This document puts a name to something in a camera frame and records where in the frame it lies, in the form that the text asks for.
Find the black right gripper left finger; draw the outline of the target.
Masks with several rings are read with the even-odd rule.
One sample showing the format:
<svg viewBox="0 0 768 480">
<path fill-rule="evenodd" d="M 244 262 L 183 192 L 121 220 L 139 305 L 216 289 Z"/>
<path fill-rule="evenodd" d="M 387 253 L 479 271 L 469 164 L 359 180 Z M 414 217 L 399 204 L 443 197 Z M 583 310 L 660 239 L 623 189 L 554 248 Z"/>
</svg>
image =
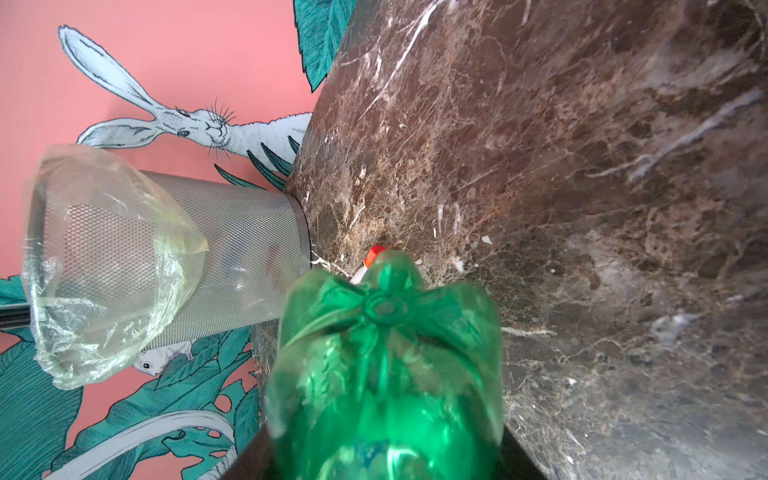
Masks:
<svg viewBox="0 0 768 480">
<path fill-rule="evenodd" d="M 245 450 L 226 470 L 221 480 L 270 480 L 273 478 L 273 448 L 264 424 Z"/>
</svg>

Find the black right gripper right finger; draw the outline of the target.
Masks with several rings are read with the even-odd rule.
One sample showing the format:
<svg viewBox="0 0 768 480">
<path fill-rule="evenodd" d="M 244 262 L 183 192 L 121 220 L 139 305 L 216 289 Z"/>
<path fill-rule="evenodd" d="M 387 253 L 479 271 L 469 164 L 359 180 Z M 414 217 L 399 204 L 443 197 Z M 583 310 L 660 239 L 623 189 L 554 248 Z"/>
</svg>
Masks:
<svg viewBox="0 0 768 480">
<path fill-rule="evenodd" d="M 508 427 L 504 429 L 494 480 L 546 480 Z"/>
</svg>

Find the green bottle yellow cap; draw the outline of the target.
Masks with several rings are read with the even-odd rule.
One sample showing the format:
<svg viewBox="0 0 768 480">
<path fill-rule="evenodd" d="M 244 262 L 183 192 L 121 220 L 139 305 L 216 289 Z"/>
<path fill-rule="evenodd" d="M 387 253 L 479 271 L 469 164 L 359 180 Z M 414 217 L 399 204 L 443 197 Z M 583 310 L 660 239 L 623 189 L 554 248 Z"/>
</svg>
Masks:
<svg viewBox="0 0 768 480">
<path fill-rule="evenodd" d="M 489 479 L 504 431 L 502 332 L 486 289 L 430 288 L 388 250 L 358 284 L 290 290 L 265 390 L 284 479 Z"/>
</svg>

